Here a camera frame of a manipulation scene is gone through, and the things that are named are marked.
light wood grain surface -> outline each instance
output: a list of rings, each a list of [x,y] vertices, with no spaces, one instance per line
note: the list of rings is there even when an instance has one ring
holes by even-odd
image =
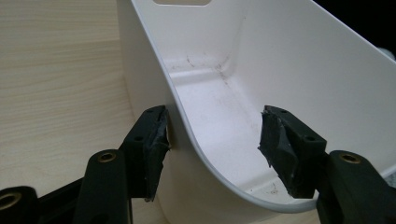
[[[66,185],[133,124],[115,0],[0,0],[0,189],[25,185],[42,196]],[[134,223],[168,223],[158,202],[133,208]]]

wooden table surface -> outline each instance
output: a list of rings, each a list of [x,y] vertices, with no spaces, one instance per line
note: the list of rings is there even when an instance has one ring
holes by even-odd
[[[133,124],[116,0],[0,0],[0,189],[64,186]],[[168,223],[157,201],[133,207],[135,223]],[[319,222],[312,211],[260,223]]]

white plastic bin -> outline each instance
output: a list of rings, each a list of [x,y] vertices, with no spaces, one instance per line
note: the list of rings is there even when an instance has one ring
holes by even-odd
[[[292,199],[257,149],[264,105],[289,110],[328,152],[361,154],[382,176],[396,170],[396,63],[314,2],[118,0],[118,9],[134,113],[170,110],[158,192],[170,223],[315,207]]]

white plastic container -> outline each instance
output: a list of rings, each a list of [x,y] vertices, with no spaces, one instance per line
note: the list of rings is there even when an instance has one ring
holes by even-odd
[[[257,149],[264,105],[289,110],[328,152],[395,171],[396,63],[314,2],[118,7],[134,113],[170,111],[173,149],[158,192],[170,223],[250,223],[315,207],[292,199]]]

black mounting arm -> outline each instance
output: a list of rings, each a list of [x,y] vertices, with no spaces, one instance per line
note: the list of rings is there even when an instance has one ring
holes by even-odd
[[[146,110],[119,150],[91,156],[83,178],[37,198],[30,187],[0,191],[0,223],[133,223],[131,198],[153,201],[169,150],[167,109]]]
[[[321,223],[396,223],[396,190],[362,156],[325,152],[326,140],[289,111],[267,105],[259,150],[293,198],[319,192]]]

